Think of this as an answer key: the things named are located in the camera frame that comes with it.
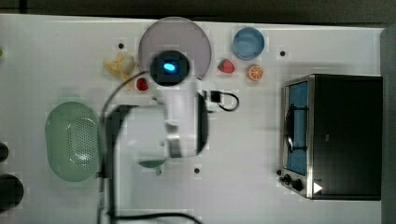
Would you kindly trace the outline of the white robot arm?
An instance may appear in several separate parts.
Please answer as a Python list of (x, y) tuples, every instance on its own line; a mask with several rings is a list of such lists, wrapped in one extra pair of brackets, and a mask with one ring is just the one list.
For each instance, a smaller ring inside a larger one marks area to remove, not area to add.
[(209, 136), (208, 110), (198, 81), (205, 77), (211, 55), (193, 55), (174, 49), (141, 53), (143, 72), (157, 88), (154, 105), (118, 105), (102, 110), (104, 168), (108, 180), (108, 215), (118, 220), (158, 217), (197, 218), (180, 212), (122, 215), (118, 209), (117, 166), (122, 154), (134, 164), (161, 171), (169, 159), (200, 155)]

